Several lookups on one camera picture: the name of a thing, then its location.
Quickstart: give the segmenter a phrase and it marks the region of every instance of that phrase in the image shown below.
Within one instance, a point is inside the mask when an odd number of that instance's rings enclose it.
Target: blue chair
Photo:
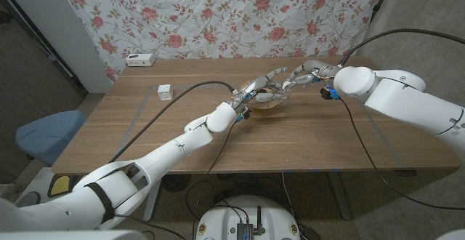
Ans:
[[[16,144],[26,154],[50,167],[85,121],[77,110],[46,116],[18,128]]]

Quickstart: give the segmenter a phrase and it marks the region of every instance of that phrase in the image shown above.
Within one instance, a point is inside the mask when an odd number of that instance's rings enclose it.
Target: white wall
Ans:
[[[47,41],[91,93],[107,92],[106,76],[94,44],[68,0],[16,0]]]

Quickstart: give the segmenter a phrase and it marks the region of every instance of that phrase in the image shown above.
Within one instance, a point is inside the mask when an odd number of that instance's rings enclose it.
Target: table leg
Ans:
[[[144,221],[150,221],[153,218],[153,209],[155,208],[160,183],[161,179],[153,185],[152,189],[150,189],[150,192],[148,193],[147,203],[145,204],[144,209]]]
[[[331,187],[333,188],[334,196],[336,197],[339,209],[341,210],[342,218],[345,220],[350,220],[352,214],[350,213],[349,203],[347,202],[346,192],[344,186],[342,185],[341,177],[339,172],[328,172],[329,181]]]

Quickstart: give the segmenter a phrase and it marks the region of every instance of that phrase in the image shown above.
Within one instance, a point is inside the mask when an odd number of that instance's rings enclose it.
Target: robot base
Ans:
[[[238,214],[224,201],[217,203],[201,218],[197,231],[197,240],[221,239],[282,239],[299,240],[299,229],[292,215],[279,204],[261,196],[233,196],[225,200],[231,207],[239,207],[246,214],[236,209]]]

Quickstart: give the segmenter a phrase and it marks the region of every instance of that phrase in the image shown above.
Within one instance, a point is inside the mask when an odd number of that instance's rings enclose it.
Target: black strap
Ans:
[[[103,214],[101,223],[105,223],[106,221],[113,219],[115,217],[115,209],[111,205],[111,200],[108,198],[107,194],[100,187],[100,185],[97,183],[90,183],[86,186],[89,186],[94,191],[94,193],[99,197],[100,201],[102,202],[103,208],[105,208],[105,214]]]

